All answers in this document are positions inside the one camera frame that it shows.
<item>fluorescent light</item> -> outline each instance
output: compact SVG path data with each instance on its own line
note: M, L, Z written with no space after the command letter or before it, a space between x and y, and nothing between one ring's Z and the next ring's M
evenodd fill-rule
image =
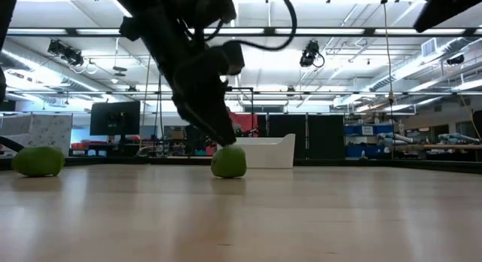
M482 92L460 92L457 93L459 96L482 96Z
M361 35L365 29L297 29L296 34L308 35ZM278 34L289 34L291 29L276 29Z
M459 90L469 90L475 87L480 87L482 86L482 80L477 80L477 81L469 81L465 82L464 84L461 84L457 87L452 88L452 91L459 91Z
M390 107L384 108L383 111L400 111L400 110L402 110L404 108L408 108L410 106L411 105L394 105L391 108Z
M376 35L391 34L428 34L428 35L461 35L465 29L427 29L424 32L417 32L415 29L375 29Z
M79 35L121 35L118 29L77 29Z
M424 90L424 89L427 89L429 87L432 87L432 86L436 85L436 83L437 83L437 81L425 82L424 84L420 84L419 86L413 87L412 89L410 89L408 91L409 92L417 92L417 91Z
M212 34L215 31L215 29L205 29L204 33L205 34ZM263 28L223 28L219 30L219 34L263 34L264 29Z
M124 6L122 6L122 4L120 2L118 2L117 0L112 0L112 2L122 12L122 14L124 14L126 17L132 17L133 16L132 14L130 14L130 12L126 8L124 8Z
M408 93L409 96L449 96L452 93L448 92L443 92L443 93L437 93L437 92L412 92Z
M38 98L37 96L33 96L31 94L28 94L28 93L24 93L22 98L24 98L26 100L29 100L29 101L32 101L32 102L43 102L44 101L44 100Z
M9 35L67 35L64 29L8 29Z
M434 101L437 101L439 99L441 99L441 97L435 97L435 98L432 98L432 99L423 100L420 103L417 103L416 105L427 105L427 104L432 103Z

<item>black curtain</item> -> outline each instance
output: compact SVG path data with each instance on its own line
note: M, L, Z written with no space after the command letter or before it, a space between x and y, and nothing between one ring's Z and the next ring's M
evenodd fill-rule
M268 121L269 137L282 138L288 134L295 134L294 158L305 159L307 157L305 115L270 115Z
M449 133L449 125L442 125L442 126L434 126L432 127L433 134L434 134L434 143L439 143L440 139L438 136L440 134L448 134Z
M344 160L345 132L343 116L310 115L308 117L308 157L314 160Z
M267 137L266 115L258 115L258 137Z
M477 131L482 134L482 111L476 111L473 115L474 124Z
M0 111L15 111L15 101L0 102Z

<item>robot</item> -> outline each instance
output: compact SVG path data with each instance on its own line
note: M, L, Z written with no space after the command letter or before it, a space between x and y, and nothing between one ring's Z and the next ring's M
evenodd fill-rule
M291 2L283 1L291 15L292 31L279 47L263 47L242 40L209 47L207 41L216 33L206 38L203 30L219 20L218 32L223 24L236 18L232 0L118 0L133 16L124 17L120 33L131 41L143 40L172 88L172 100L179 115L225 147L236 141L236 135L224 104L226 86L219 76L241 72L245 65L241 44L277 51L291 43L296 33L297 17ZM441 4L441 0L429 1L434 5ZM464 11L480 0L466 1L472 3L461 3L456 10ZM0 0L0 47L16 2ZM418 30L426 28L420 23L417 25ZM0 69L0 104L5 97L5 88L5 77Z

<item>air duct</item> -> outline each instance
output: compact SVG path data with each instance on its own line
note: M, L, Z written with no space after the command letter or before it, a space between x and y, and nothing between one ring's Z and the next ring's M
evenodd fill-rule
M433 52L426 51L426 47L424 50L418 52L417 54L413 55L411 58L400 62L397 65L392 67L392 76L389 73L384 72L383 74L375 77L369 85L363 88L361 91L364 92L375 92L380 88L389 85L390 82L400 81L403 78L406 78L412 74L417 73L420 70L425 69L426 67L430 66L434 62L440 62L442 60L450 59L454 56L458 56L461 53L466 52L466 48L471 46L472 44L479 42L481 38L456 38L452 41L447 42L444 38L433 38L429 42L431 42L431 46L433 48ZM360 95L352 95L352 96L344 96L334 100L334 106L340 105L348 105L353 103L355 100L360 99L362 96Z

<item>black screen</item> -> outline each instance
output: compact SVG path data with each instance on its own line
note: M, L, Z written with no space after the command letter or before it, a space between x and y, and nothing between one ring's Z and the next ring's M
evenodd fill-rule
M141 102L96 103L90 115L90 134L139 134Z

